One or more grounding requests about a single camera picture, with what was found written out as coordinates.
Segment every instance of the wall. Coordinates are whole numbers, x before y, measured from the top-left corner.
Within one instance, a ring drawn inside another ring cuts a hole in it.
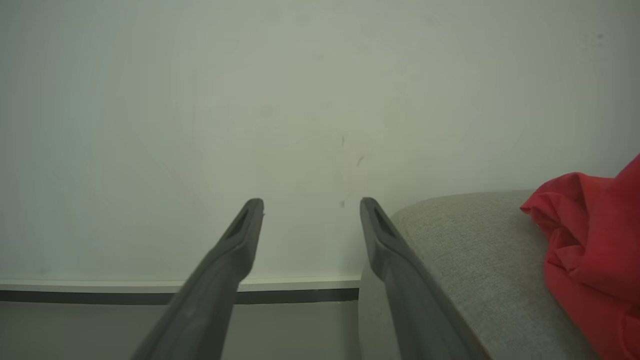
[[[1,4],[5,282],[181,281],[250,197],[252,279],[357,276],[363,196],[640,152],[635,0]]]

